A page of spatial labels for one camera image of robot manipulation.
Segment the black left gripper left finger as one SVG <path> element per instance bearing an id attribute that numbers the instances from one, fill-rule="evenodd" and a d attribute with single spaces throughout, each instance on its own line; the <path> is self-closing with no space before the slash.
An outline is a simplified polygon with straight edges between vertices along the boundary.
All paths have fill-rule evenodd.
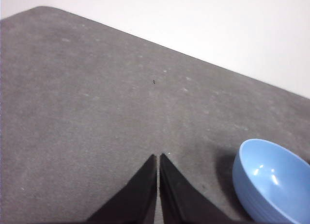
<path id="1" fill-rule="evenodd" d="M 142 224 L 157 197 L 157 162 L 152 154 L 128 183 L 87 222 L 94 224 Z"/>

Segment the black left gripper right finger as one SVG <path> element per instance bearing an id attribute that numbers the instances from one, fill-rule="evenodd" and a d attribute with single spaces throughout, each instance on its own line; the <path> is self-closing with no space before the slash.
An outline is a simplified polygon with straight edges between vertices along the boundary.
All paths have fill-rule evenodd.
<path id="1" fill-rule="evenodd" d="M 231 224 L 225 213 L 196 190 L 171 160 L 160 155 L 160 198 L 165 224 Z"/>

